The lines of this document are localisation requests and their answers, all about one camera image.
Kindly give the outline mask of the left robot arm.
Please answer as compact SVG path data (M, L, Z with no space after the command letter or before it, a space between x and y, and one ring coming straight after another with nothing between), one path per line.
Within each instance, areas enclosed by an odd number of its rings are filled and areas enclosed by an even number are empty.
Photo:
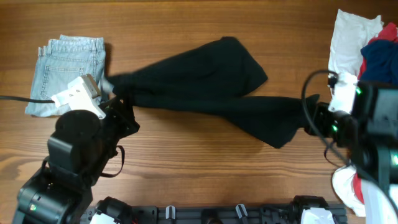
M113 98L99 106L100 119L88 110L63 114L47 141L49 154L21 187L13 223L78 223L93 200L91 191L110 159L125 155L119 140L138 132L132 103Z

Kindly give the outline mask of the black shorts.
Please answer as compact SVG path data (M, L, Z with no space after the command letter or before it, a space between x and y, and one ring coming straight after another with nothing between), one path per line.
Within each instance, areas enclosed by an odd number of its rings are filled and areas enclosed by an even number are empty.
M237 38L223 37L108 81L134 106L219 116L281 148L308 121L300 99L250 95L267 79Z

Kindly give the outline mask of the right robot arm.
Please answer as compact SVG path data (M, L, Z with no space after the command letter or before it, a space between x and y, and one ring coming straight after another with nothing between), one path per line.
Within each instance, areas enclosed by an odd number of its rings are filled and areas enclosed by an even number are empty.
M350 113L311 114L305 98L302 104L313 134L349 149L361 179L366 222L397 223L397 87L357 82Z

